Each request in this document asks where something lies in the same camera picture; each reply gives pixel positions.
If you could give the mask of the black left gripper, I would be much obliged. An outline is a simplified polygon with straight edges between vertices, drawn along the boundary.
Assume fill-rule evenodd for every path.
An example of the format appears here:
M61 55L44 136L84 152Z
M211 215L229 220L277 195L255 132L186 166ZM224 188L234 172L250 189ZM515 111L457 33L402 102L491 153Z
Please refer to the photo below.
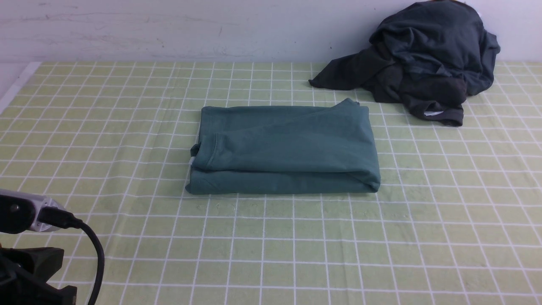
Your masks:
M48 280L62 268L64 250L56 247L1 251L0 303L2 305L75 305L77 288L54 288ZM18 276L26 271L32 276Z

